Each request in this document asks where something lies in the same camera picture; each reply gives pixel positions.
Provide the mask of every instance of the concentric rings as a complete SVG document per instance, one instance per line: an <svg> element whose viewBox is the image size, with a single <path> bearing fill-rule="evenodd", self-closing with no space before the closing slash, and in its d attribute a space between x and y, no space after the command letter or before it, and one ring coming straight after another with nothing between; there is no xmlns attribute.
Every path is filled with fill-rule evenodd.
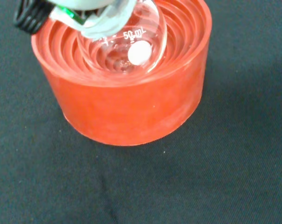
<svg viewBox="0 0 282 224"><path fill-rule="evenodd" d="M93 73L78 52L76 31L59 22L48 21L32 37L34 53L44 66L53 70L53 74L83 85L127 86L171 75L178 68L187 66L207 44L211 17L206 19L209 10L202 0L158 0L156 4L164 13L168 40L163 59L150 74L137 73L127 77Z"/></svg>

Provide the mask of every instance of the black fabric surface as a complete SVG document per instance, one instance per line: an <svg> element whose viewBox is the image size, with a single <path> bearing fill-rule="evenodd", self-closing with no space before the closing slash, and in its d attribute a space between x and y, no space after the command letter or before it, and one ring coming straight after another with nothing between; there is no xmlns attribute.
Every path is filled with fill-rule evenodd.
<svg viewBox="0 0 282 224"><path fill-rule="evenodd" d="M282 224L282 1L207 3L198 109L127 148L67 123L0 0L0 224Z"/></svg>

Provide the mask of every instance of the rubber cylinder base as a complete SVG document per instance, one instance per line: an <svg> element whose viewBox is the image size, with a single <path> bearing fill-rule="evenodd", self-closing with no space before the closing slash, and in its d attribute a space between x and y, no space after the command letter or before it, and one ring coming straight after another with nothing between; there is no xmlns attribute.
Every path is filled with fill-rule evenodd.
<svg viewBox="0 0 282 224"><path fill-rule="evenodd" d="M76 31L47 21L32 36L34 53L66 120L98 142L133 146L160 139L197 108L203 89L210 11L203 0L158 0L167 26L163 59L150 74L96 74L85 63Z"/></svg>

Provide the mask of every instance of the dark backdrop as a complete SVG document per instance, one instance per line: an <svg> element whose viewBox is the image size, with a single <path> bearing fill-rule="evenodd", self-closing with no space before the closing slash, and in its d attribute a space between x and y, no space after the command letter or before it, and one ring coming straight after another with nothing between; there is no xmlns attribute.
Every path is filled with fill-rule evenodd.
<svg viewBox="0 0 282 224"><path fill-rule="evenodd" d="M0 0L0 224L282 224L282 1L207 3L198 109L125 148L66 122Z"/></svg>

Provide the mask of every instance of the round-bottom flask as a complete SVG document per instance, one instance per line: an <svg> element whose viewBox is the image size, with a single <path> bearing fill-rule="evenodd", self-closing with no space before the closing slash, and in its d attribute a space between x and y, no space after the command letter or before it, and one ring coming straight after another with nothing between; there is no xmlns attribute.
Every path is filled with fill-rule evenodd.
<svg viewBox="0 0 282 224"><path fill-rule="evenodd" d="M119 32L97 40L78 32L77 40L85 62L95 71L150 72L165 51L166 22L152 0L137 0Z"/></svg>

